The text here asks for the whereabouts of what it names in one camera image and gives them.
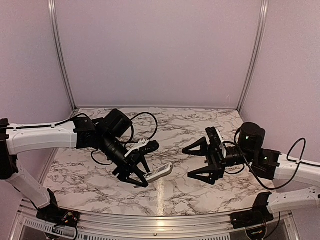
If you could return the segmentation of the grey white remote control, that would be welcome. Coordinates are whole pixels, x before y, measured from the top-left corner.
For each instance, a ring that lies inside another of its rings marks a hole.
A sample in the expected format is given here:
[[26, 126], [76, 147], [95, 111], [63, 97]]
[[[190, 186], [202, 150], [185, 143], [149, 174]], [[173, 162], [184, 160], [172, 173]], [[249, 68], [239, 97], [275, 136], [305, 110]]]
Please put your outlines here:
[[172, 163], [166, 163], [163, 164], [157, 168], [155, 168], [153, 171], [151, 172], [143, 172], [143, 177], [146, 179], [148, 185], [158, 181], [161, 178], [164, 178], [168, 175], [170, 175], [173, 171], [173, 164]]

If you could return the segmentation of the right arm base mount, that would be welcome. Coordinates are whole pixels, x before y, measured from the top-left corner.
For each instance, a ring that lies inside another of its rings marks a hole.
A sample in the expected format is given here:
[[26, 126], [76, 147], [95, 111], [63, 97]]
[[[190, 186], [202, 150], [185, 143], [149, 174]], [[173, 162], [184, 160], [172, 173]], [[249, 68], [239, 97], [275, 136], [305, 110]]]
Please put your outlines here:
[[272, 193], [259, 193], [250, 210], [234, 212], [230, 215], [231, 224], [234, 229], [266, 224], [274, 219], [272, 213], [267, 209], [268, 199]]

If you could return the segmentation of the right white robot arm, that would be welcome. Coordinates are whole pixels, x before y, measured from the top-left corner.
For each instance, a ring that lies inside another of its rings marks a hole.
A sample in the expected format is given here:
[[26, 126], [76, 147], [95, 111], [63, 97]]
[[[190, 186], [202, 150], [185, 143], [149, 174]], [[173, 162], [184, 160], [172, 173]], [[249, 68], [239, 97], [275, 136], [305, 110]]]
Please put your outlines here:
[[207, 137], [183, 148], [186, 155], [205, 157], [207, 166], [190, 171], [191, 179], [214, 185], [227, 174], [226, 169], [248, 167], [265, 189], [247, 211], [247, 219], [258, 224], [266, 216], [320, 206], [320, 165], [290, 158], [277, 150], [264, 149], [266, 131], [253, 122], [245, 122], [236, 131], [234, 141], [224, 141], [215, 127], [206, 128]]

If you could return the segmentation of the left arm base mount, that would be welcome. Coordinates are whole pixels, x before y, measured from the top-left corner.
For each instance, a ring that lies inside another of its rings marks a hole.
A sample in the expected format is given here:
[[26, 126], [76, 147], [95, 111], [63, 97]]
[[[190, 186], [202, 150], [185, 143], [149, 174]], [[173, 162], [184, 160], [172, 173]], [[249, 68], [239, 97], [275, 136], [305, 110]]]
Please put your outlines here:
[[36, 217], [46, 222], [54, 223], [55, 226], [67, 226], [76, 228], [78, 226], [80, 213], [78, 211], [60, 208], [55, 194], [48, 188], [49, 204], [37, 207]]

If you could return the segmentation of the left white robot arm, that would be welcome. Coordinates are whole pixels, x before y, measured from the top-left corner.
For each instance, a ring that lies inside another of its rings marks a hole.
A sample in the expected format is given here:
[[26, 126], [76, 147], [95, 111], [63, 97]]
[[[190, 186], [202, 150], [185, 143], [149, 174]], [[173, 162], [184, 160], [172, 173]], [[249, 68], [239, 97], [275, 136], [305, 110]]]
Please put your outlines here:
[[149, 184], [144, 174], [150, 169], [145, 155], [158, 149], [156, 142], [142, 140], [132, 150], [127, 150], [119, 138], [133, 125], [123, 112], [112, 109], [106, 117], [91, 119], [81, 113], [62, 122], [47, 124], [9, 124], [0, 121], [0, 179], [11, 184], [36, 209], [53, 223], [63, 219], [54, 193], [44, 188], [18, 163], [18, 154], [43, 149], [69, 148], [101, 151], [116, 165], [113, 175], [121, 182], [146, 188]]

